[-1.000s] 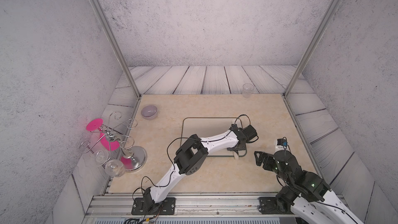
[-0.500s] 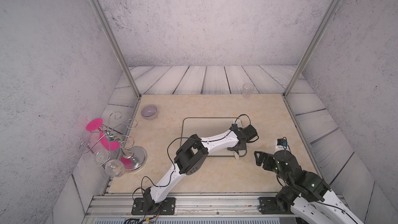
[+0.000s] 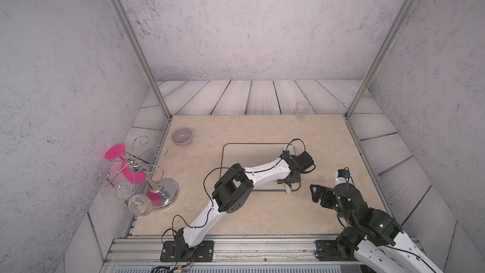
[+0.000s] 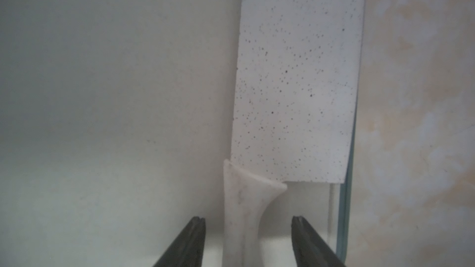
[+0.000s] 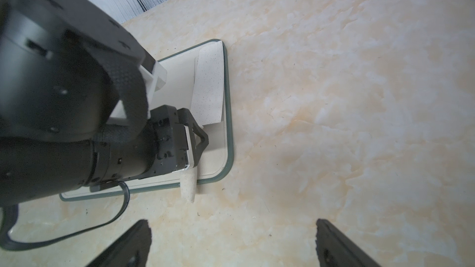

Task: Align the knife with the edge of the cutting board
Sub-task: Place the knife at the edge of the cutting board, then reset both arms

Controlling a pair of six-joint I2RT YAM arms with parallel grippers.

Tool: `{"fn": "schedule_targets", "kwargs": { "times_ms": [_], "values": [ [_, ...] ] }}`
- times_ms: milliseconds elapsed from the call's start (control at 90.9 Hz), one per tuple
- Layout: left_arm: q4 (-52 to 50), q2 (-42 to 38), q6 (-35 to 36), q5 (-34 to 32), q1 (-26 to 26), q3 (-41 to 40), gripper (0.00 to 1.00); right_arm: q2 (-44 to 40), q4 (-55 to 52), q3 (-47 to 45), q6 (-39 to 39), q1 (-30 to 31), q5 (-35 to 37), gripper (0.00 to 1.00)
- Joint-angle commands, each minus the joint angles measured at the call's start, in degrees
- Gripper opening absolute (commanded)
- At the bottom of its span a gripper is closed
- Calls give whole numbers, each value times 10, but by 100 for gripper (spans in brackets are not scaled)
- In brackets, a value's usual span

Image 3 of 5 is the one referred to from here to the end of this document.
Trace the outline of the white knife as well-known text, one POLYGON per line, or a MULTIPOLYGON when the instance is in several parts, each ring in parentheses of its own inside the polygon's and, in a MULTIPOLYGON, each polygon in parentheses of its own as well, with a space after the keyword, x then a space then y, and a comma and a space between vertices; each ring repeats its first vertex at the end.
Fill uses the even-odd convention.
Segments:
POLYGON ((284 188, 285 188, 285 192, 286 192, 287 195, 292 194, 292 188, 289 185, 285 184, 284 188))

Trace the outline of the white green-edged cutting board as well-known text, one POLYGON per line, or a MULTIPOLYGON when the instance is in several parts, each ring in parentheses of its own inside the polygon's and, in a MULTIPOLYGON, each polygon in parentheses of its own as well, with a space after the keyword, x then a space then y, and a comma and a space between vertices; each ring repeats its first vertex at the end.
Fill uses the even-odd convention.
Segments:
MULTIPOLYGON (((236 163, 244 168, 261 166, 279 159, 286 147, 283 143, 226 144, 222 149, 221 166, 229 168, 236 163)), ((273 181, 258 187, 255 192, 285 192, 285 188, 273 181)))

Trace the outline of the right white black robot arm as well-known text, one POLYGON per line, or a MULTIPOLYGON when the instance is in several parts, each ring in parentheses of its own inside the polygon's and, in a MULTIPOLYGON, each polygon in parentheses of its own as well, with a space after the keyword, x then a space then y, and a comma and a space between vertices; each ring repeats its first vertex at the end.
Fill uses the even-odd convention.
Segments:
POLYGON ((442 272, 392 216, 369 207, 353 184, 311 185, 310 190, 314 203, 347 223, 333 243, 315 241, 318 260, 357 260, 374 272, 442 272))

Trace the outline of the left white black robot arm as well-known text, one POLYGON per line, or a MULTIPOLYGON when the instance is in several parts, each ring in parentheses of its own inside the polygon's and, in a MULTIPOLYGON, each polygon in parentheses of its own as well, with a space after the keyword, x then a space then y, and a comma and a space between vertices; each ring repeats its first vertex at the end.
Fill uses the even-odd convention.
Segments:
POLYGON ((237 163, 215 183, 214 191, 208 195, 209 203, 198 217, 174 235, 175 252, 185 261, 195 254, 205 235, 227 214, 244 206, 253 189, 276 181, 290 187, 301 182, 301 175, 314 166, 312 156, 306 151, 292 155, 282 151, 278 159, 261 166, 244 168, 237 163))

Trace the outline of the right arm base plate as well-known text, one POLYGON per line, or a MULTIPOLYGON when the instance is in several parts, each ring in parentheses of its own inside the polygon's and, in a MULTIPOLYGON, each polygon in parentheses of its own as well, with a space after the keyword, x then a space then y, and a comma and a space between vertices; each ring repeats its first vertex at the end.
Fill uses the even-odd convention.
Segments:
POLYGON ((354 250, 337 240, 317 240, 315 241, 315 245, 315 257, 319 261, 356 261, 354 258, 354 250))

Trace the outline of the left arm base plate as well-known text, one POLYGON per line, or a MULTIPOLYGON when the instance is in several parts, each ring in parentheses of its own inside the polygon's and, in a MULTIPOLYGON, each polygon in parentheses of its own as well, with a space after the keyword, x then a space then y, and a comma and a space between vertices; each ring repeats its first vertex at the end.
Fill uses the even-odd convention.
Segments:
POLYGON ((160 261, 167 262, 211 262, 213 260, 214 242, 202 241, 195 247, 189 247, 181 241, 166 241, 163 244, 160 261))

